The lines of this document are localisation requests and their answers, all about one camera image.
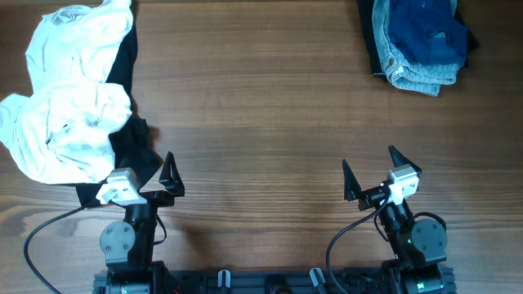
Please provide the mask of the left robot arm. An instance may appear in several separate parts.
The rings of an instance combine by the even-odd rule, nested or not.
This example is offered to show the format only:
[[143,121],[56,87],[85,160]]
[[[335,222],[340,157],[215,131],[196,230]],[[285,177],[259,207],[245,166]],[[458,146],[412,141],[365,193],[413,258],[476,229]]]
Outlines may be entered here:
[[142,193],[135,172],[127,167],[112,171],[96,199],[125,210],[123,220],[107,225],[100,236],[107,274],[97,275],[94,294],[174,294],[181,293],[179,282],[162,261],[153,261],[156,227],[163,226],[158,210],[172,207],[175,198],[185,195],[173,153],[167,153],[159,183],[161,190]]

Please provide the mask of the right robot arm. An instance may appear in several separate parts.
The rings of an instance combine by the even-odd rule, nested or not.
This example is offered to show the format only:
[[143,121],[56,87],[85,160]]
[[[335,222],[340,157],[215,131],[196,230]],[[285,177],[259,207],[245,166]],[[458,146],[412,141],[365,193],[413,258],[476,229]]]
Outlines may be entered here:
[[373,220],[395,255],[382,263],[382,283],[392,293],[447,293],[441,263],[447,260],[447,226],[431,212],[412,213],[407,198],[419,190],[422,168],[396,147],[388,147],[393,168],[379,185],[362,189],[347,160],[342,161],[344,199],[356,201],[360,211],[372,212],[348,225],[336,237]]

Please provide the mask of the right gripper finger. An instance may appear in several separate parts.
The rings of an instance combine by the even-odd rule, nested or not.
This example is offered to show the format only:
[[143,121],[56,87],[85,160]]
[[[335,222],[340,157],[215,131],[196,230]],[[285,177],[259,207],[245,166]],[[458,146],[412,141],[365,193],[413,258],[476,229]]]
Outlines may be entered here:
[[394,145],[389,145],[388,151],[394,167],[410,165],[416,171],[418,176],[422,175],[422,169],[414,162],[406,158]]
[[342,170],[344,176],[344,199],[346,201],[354,201],[361,198],[362,190],[359,181],[355,178],[355,174],[346,159],[342,160]]

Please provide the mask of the white t-shirt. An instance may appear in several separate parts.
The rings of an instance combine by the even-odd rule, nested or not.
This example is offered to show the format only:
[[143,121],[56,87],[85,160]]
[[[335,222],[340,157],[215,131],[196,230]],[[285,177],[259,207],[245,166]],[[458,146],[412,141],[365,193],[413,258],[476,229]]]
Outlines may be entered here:
[[109,136],[132,115],[109,82],[134,21],[131,1],[73,5],[42,16],[25,53],[33,95],[1,102],[1,142],[29,179],[98,183],[115,168]]

